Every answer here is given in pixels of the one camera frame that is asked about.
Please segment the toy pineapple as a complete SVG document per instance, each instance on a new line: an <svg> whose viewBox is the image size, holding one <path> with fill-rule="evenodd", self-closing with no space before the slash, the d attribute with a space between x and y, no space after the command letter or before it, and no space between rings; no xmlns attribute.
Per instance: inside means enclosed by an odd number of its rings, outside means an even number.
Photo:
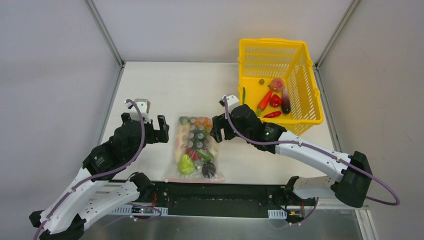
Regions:
<svg viewBox="0 0 424 240"><path fill-rule="evenodd" d="M200 116L195 119L194 125L199 130L210 132L213 128L213 120L209 117Z"/></svg>

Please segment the white toy radish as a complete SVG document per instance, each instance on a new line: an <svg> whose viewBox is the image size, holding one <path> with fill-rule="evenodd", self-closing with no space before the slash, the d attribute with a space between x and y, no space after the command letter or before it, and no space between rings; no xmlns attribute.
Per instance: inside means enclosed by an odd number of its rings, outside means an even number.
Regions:
<svg viewBox="0 0 424 240"><path fill-rule="evenodd" d="M218 151L215 148L200 148L196 149L196 155L205 163L214 163L218 156Z"/></svg>
<svg viewBox="0 0 424 240"><path fill-rule="evenodd" d="M191 123L189 119L185 117L181 117L178 120L176 140L175 140L174 160L176 163L180 161L183 154L186 152L186 148L190 140L189 138L190 133L191 133Z"/></svg>

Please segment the red toy bell pepper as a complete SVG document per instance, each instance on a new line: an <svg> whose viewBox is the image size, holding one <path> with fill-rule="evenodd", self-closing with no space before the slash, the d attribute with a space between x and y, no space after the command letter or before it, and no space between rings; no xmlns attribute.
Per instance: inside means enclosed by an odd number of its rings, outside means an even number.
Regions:
<svg viewBox="0 0 424 240"><path fill-rule="evenodd" d="M193 162L202 161L203 158L198 155L198 151L196 149L192 150L191 148L187 148L185 153L190 157Z"/></svg>

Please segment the clear pink zip top bag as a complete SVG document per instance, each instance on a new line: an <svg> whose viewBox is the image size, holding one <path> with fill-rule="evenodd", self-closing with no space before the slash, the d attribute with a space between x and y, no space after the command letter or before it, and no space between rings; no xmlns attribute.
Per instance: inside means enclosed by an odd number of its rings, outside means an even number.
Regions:
<svg viewBox="0 0 424 240"><path fill-rule="evenodd" d="M210 132L205 130L199 130L194 125L196 118L199 116L181 116L178 118L177 127L179 124L180 118L189 119L190 126L190 134L189 141L187 144L187 148L191 148L192 150L196 150L197 148L215 148L219 153L219 144L211 137ZM218 154L215 162L213 162L216 166L216 175L213 178L205 178L202 175L202 166L205 162L202 160L193 162L195 165L195 170L190 175L183 175L179 172L178 163L175 162L175 150L176 150L176 141L174 146L174 154L173 160L171 161L168 170L166 171L163 180L165 182L174 182L174 183L212 183L212 182L224 182L225 177L218 169Z"/></svg>

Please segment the green toy apple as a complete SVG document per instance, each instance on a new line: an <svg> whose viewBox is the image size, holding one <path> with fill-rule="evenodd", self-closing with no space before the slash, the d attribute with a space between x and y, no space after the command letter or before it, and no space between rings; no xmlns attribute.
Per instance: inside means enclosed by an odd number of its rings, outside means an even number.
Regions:
<svg viewBox="0 0 424 240"><path fill-rule="evenodd" d="M183 154L179 163L178 170L183 175L191 175L195 171L195 164L188 154Z"/></svg>

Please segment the dark toy avocado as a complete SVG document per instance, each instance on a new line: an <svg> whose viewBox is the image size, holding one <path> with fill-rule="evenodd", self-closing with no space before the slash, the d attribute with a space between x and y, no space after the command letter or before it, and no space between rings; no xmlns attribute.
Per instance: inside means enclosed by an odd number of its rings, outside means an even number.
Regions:
<svg viewBox="0 0 424 240"><path fill-rule="evenodd" d="M202 165L201 173L204 178L211 179L216 175L216 166L213 162L206 162Z"/></svg>

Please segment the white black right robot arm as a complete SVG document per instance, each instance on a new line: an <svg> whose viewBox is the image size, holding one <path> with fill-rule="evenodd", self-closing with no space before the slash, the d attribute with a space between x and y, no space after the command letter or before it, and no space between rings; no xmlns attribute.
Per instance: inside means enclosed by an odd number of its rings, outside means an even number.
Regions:
<svg viewBox="0 0 424 240"><path fill-rule="evenodd" d="M244 138L260 151L290 157L324 173L321 177L293 176L284 190L284 200L296 205L311 198L336 198L353 208L361 208L372 174L366 155L338 152L314 144L271 122L262 122L246 104L212 118L211 136L217 143Z"/></svg>

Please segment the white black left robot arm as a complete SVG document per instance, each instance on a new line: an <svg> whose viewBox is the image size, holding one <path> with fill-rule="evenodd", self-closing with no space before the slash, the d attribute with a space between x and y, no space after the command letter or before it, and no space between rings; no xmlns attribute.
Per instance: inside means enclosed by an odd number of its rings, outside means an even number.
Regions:
<svg viewBox="0 0 424 240"><path fill-rule="evenodd" d="M82 162L75 179L50 207L34 211L29 220L35 240L79 240L95 222L116 208L139 200L154 200L154 184L142 172L115 190L94 199L98 189L126 169L147 144L167 143L169 125L158 115L158 129L152 121L135 120L129 113L121 115L122 125L108 141L96 146Z"/></svg>

